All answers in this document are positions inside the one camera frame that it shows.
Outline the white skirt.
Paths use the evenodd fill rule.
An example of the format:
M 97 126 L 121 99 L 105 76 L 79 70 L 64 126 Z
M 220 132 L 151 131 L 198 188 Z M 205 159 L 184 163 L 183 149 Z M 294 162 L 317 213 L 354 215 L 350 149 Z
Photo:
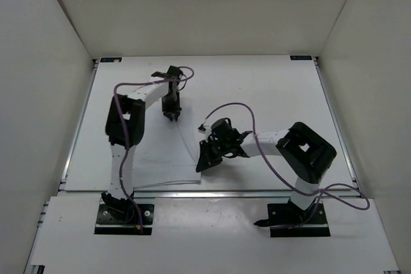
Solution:
M 149 110 L 146 116 L 144 136 L 133 161 L 134 189 L 199 183 L 193 109 L 184 107 L 177 121 L 170 121 L 160 110 Z

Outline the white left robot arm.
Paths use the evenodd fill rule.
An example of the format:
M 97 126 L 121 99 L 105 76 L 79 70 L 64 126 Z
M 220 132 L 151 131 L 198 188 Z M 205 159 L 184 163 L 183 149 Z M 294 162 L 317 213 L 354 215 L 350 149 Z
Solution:
M 181 113 L 179 83 L 185 80 L 181 71 L 175 76 L 156 72 L 146 82 L 122 82 L 114 86 L 105 125 L 112 171 L 109 189 L 101 197 L 121 222 L 134 220 L 138 228 L 143 227 L 141 209 L 133 197 L 132 165 L 136 146 L 143 139 L 146 110 L 161 100 L 163 115 L 176 121 Z

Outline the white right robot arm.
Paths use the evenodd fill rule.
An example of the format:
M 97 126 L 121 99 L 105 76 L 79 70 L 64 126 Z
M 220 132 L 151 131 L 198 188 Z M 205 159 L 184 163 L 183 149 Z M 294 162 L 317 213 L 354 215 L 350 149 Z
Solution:
M 221 118 L 211 126 L 198 128 L 204 138 L 199 142 L 200 154 L 196 172 L 220 165 L 223 160 L 236 157 L 283 157 L 297 176 L 295 190 L 286 208 L 288 217 L 302 223 L 311 215 L 314 192 L 334 161 L 337 151 L 319 134 L 302 122 L 276 132 L 239 132 L 231 120 Z

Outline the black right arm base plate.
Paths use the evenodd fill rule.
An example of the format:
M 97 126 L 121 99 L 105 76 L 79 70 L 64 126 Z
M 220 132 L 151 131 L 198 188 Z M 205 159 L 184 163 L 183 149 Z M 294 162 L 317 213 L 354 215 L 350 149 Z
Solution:
M 313 203 L 308 210 L 291 203 L 269 203 L 267 209 L 271 238 L 331 236 L 322 203 Z

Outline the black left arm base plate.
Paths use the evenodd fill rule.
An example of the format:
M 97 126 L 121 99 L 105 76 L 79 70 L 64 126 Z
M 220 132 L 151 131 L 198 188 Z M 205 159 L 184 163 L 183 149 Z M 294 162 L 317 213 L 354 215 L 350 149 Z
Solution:
M 131 205 L 119 212 L 108 207 L 102 200 L 98 207 L 94 234 L 96 235 L 151 235 L 155 205 L 139 203 L 142 220 L 139 221 L 136 208 Z

